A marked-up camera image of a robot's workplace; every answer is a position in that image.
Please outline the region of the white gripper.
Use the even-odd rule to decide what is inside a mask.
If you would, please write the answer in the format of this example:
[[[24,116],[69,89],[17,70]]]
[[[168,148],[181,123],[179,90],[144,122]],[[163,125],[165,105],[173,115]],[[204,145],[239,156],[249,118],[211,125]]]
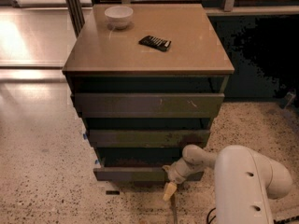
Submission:
[[[171,165],[164,165],[163,170],[167,173],[168,180],[170,181],[164,186],[163,200],[167,202],[176,192],[178,188],[177,184],[182,184],[189,176],[198,173],[200,168],[181,158]]]

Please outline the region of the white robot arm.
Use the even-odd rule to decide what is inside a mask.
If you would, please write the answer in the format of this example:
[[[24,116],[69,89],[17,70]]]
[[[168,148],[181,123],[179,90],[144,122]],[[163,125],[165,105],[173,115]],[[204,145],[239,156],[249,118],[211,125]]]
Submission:
[[[218,153],[187,145],[182,157],[164,170],[169,182],[164,201],[191,175],[214,171],[217,224],[274,224],[269,202],[292,189],[292,176],[280,162],[244,146],[232,145]]]

